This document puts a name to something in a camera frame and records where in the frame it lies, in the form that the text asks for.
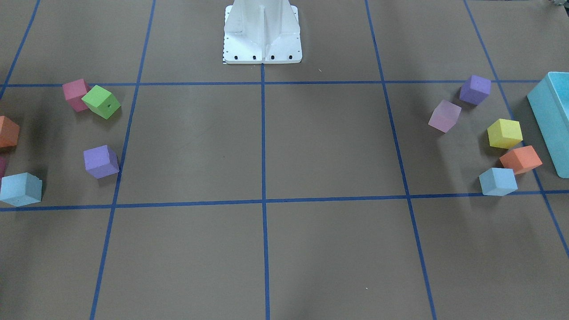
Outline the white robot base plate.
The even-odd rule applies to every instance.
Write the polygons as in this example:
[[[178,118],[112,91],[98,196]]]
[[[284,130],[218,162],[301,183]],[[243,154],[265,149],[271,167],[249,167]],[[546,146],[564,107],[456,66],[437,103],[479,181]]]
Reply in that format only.
[[[296,64],[303,59],[299,11],[288,0],[236,0],[225,8],[222,61]]]

